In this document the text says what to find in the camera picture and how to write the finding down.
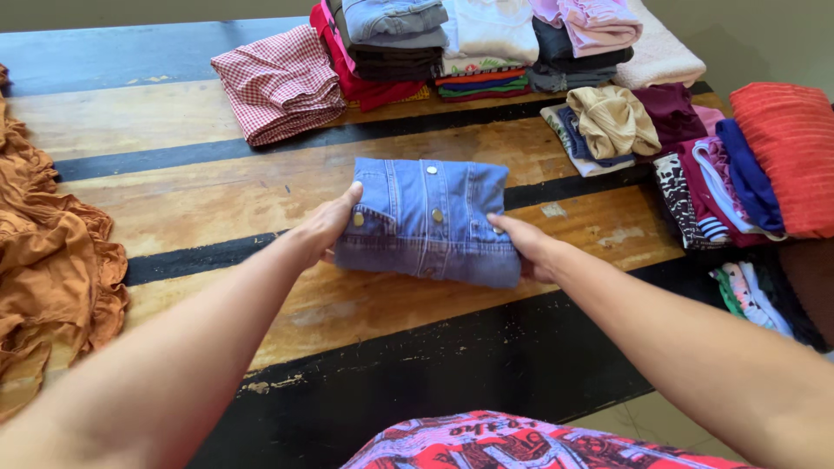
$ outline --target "forearm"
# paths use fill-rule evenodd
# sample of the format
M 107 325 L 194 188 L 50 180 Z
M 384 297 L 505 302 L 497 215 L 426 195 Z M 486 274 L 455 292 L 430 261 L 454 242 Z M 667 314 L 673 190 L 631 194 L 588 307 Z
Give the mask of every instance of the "forearm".
M 37 444 L 47 428 L 58 437 L 57 452 L 75 451 L 90 465 L 96 456 L 121 455 L 142 466 L 183 466 L 232 399 L 304 269 L 297 238 L 272 243 L 91 356 L 12 421 L 3 443 L 10 450 Z
M 742 455 L 773 467 L 828 457 L 834 369 L 806 347 L 550 247 L 556 283 L 669 401 Z

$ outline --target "red gingham shirt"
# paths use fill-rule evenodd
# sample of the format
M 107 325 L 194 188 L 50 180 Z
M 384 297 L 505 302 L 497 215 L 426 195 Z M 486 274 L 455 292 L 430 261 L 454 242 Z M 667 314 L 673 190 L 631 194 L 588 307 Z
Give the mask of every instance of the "red gingham shirt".
M 292 137 L 339 117 L 339 75 L 305 24 L 211 59 L 250 145 Z

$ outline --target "tiled floor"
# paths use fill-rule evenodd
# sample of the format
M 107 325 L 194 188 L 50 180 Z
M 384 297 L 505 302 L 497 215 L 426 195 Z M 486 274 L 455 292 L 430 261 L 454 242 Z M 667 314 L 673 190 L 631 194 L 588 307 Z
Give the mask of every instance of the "tiled floor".
M 687 448 L 731 461 L 744 461 L 658 392 L 582 417 L 568 425 Z

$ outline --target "brown fabric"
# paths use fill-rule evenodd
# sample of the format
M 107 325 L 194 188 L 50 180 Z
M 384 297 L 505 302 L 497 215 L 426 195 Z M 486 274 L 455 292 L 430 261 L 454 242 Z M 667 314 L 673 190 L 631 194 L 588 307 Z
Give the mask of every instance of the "brown fabric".
M 107 214 L 55 194 L 52 159 L 25 139 L 1 94 L 0 115 L 0 384 L 15 381 L 0 388 L 4 421 L 38 393 L 53 346 L 72 362 L 119 333 L 128 261 L 107 242 Z
M 802 308 L 834 344 L 834 239 L 782 246 L 779 261 Z

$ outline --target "person's right hand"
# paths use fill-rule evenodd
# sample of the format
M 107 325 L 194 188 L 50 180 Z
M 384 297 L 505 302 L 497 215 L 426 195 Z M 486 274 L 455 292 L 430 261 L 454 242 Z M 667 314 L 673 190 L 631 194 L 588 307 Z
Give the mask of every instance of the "person's right hand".
M 521 253 L 521 274 L 543 284 L 556 283 L 553 262 L 558 241 L 532 224 L 506 215 L 487 214 L 486 218 L 510 235 L 515 248 Z

